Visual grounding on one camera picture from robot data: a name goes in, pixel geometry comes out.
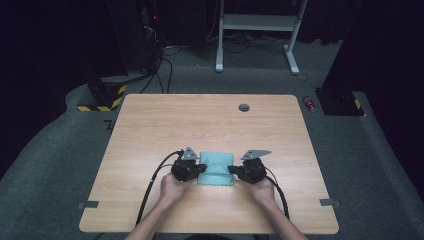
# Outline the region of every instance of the cable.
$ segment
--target cable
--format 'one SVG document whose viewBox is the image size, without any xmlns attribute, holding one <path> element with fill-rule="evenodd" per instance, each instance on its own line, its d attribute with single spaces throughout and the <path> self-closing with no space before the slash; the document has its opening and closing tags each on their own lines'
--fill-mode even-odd
<svg viewBox="0 0 424 240">
<path fill-rule="evenodd" d="M 213 24 L 212 24 L 211 31 L 209 32 L 208 36 L 206 37 L 206 41 L 208 41 L 208 38 L 212 35 L 213 29 L 215 28 L 216 15 L 218 15 L 217 12 L 218 12 L 218 0 L 215 1 L 215 15 L 213 17 Z"/>
<path fill-rule="evenodd" d="M 170 71 L 170 73 L 169 73 L 169 78 L 168 78 L 168 87 L 167 87 L 167 89 L 166 89 L 166 93 L 169 93 L 169 87 L 171 86 L 171 78 L 172 78 L 172 73 L 174 72 L 174 68 L 173 68 L 173 66 L 172 66 L 172 63 L 171 63 L 171 61 L 169 61 L 168 59 L 166 59 L 166 58 L 161 58 L 162 60 L 164 60 L 165 62 L 168 62 L 169 63 L 169 66 L 171 67 L 171 71 Z"/>
<path fill-rule="evenodd" d="M 281 201 L 283 202 L 284 215 L 286 215 L 287 219 L 290 220 L 289 207 L 287 205 L 286 197 L 284 196 L 283 190 L 281 190 L 280 186 L 278 185 L 277 178 L 275 177 L 274 173 L 272 173 L 272 171 L 269 170 L 266 167 L 265 167 L 265 169 L 268 170 L 272 174 L 272 176 L 274 177 L 274 179 L 275 179 L 275 181 L 274 181 L 269 176 L 265 176 L 269 181 L 271 181 L 272 184 L 274 184 L 275 188 L 277 188 L 277 191 L 280 194 Z"/>
<path fill-rule="evenodd" d="M 242 40 L 244 40 L 242 42 L 241 41 L 234 41 L 234 39 L 238 40 L 237 37 L 231 40 L 231 42 L 234 43 L 234 44 L 246 44 L 247 43 L 246 46 L 242 50 L 232 51 L 232 50 L 229 50 L 225 47 L 222 47 L 222 49 L 224 49 L 225 51 L 230 52 L 230 53 L 242 53 L 242 52 L 246 51 L 250 46 L 250 41 L 249 41 L 249 39 L 247 39 L 246 35 L 243 34 L 242 36 L 243 36 Z"/>
<path fill-rule="evenodd" d="M 170 157 L 172 157 L 172 156 L 173 156 L 173 155 L 175 155 L 175 154 L 181 154 L 181 151 L 182 151 L 182 150 L 180 150 L 180 151 L 175 151 L 175 152 L 173 152 L 173 153 L 169 154 L 168 156 L 166 156 L 166 158 L 165 158 L 165 159 L 163 159 L 163 161 L 159 164 L 159 166 L 158 166 L 158 168 L 156 169 L 155 173 L 153 173 L 153 176 L 152 176 L 152 178 L 150 179 L 149 186 L 147 187 L 147 189 L 146 189 L 146 193 L 144 194 L 143 202 L 141 203 L 141 207 L 140 207 L 140 211 L 139 211 L 139 213 L 138 213 L 138 217 L 137 217 L 136 225 L 137 225 L 137 224 L 141 221 L 141 217 L 143 216 L 144 208 L 146 207 L 147 199 L 149 198 L 150 190 L 152 190 L 153 183 L 154 183 L 154 182 L 155 182 L 155 180 L 156 180 L 156 177 L 157 177 L 157 175 L 158 175 L 158 172 L 162 169 L 163 164 L 164 164 L 164 163 L 165 163 L 165 162 L 166 162 L 166 161 L 167 161 Z"/>
<path fill-rule="evenodd" d="M 275 183 L 278 185 L 277 178 L 275 177 L 274 173 L 267 167 L 265 167 L 265 169 L 268 170 L 268 172 L 271 173 L 271 175 L 274 177 Z"/>
<path fill-rule="evenodd" d="M 156 72 L 156 76 L 158 76 L 159 85 L 160 85 L 160 89 L 162 90 L 162 93 L 165 93 L 165 92 L 163 91 L 162 78 L 160 78 L 160 76 L 159 76 L 159 73 L 158 73 L 158 72 Z"/>
<path fill-rule="evenodd" d="M 196 65 L 196 67 L 198 67 L 198 68 L 210 68 L 210 67 L 212 66 L 212 64 L 213 64 L 213 57 L 212 57 L 212 54 L 211 54 L 211 52 L 210 52 L 210 51 L 207 51 L 207 53 L 209 54 L 209 58 L 210 58 L 209 66 L 204 67 L 204 66 L 199 66 L 199 64 L 197 64 L 197 65 Z"/>
<path fill-rule="evenodd" d="M 94 238 L 94 240 L 97 240 L 97 239 L 101 238 L 103 235 L 105 235 L 105 234 L 104 234 L 104 233 L 99 233 L 99 235 L 97 235 L 97 236 Z"/>
<path fill-rule="evenodd" d="M 239 3 L 240 3 L 240 0 L 237 0 L 237 5 L 236 5 L 236 7 L 234 8 L 234 13 L 237 13 Z"/>
<path fill-rule="evenodd" d="M 152 76 L 150 77 L 149 81 L 147 82 L 146 86 L 144 86 L 144 88 L 140 91 L 140 93 L 143 93 L 144 90 L 146 90 L 146 88 L 149 86 L 150 82 L 152 81 L 152 79 L 155 77 L 157 72 L 157 67 L 156 65 L 154 66 L 154 73 L 152 74 Z"/>
</svg>

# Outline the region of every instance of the gray carpet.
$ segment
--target gray carpet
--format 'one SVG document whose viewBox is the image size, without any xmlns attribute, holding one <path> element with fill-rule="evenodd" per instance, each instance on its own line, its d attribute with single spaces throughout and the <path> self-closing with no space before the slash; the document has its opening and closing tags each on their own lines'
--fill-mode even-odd
<svg viewBox="0 0 424 240">
<path fill-rule="evenodd" d="M 233 51 L 243 46 L 227 43 Z M 167 56 L 174 73 L 170 93 L 292 94 L 299 99 L 305 122 L 340 231 L 308 235 L 310 239 L 424 239 L 424 204 L 399 165 L 364 93 L 355 92 L 365 117 L 325 116 L 314 94 L 321 87 L 340 44 L 297 43 L 294 53 L 302 72 L 291 75 L 281 45 L 251 46 L 242 53 L 224 52 L 224 72 L 214 71 L 215 52 L 183 48 Z M 172 54 L 178 48 L 170 48 Z M 166 85 L 169 65 L 159 74 Z M 147 80 L 128 85 L 137 93 Z M 85 86 L 66 97 L 68 110 L 40 131 L 22 150 L 0 182 L 0 239 L 94 239 L 79 230 L 82 210 L 108 144 L 105 120 L 115 112 L 79 112 Z M 154 78 L 145 93 L 160 93 Z M 301 99 L 317 106 L 310 113 Z M 123 239 L 108 233 L 100 239 Z"/>
</svg>

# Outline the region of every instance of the black circle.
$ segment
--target black circle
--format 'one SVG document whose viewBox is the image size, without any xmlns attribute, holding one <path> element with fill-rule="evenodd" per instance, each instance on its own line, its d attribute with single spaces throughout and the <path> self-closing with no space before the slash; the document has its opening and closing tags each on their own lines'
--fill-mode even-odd
<svg viewBox="0 0 424 240">
<path fill-rule="evenodd" d="M 245 103 L 242 103 L 239 105 L 239 110 L 242 112 L 247 112 L 250 110 L 250 106 Z"/>
</svg>

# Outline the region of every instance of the wooden table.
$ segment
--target wooden table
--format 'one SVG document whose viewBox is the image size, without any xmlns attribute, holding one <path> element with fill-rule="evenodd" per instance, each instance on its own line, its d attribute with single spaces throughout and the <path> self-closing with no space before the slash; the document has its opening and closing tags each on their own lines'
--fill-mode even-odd
<svg viewBox="0 0 424 240">
<path fill-rule="evenodd" d="M 250 110 L 242 112 L 240 104 Z M 234 165 L 248 149 L 269 149 L 261 157 L 283 189 L 292 222 L 303 233 L 338 231 L 327 189 L 299 108 L 290 95 L 130 94 L 127 95 L 80 229 L 85 232 L 130 232 L 141 201 L 159 163 L 171 152 L 190 146 L 201 151 L 234 154 Z M 144 214 L 159 197 L 160 179 L 150 193 Z M 276 192 L 276 201 L 281 200 Z M 158 232 L 274 233 L 275 230 L 236 180 L 231 187 L 194 182 L 167 215 Z"/>
</svg>

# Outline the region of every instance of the teal cloth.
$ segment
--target teal cloth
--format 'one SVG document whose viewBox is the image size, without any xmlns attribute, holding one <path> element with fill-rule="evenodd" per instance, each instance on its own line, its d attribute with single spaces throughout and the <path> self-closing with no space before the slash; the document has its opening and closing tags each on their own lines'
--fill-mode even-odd
<svg viewBox="0 0 424 240">
<path fill-rule="evenodd" d="M 200 152 L 200 163 L 206 164 L 206 171 L 199 174 L 197 183 L 213 186 L 232 186 L 234 177 L 228 171 L 233 165 L 234 155 L 221 152 Z"/>
</svg>

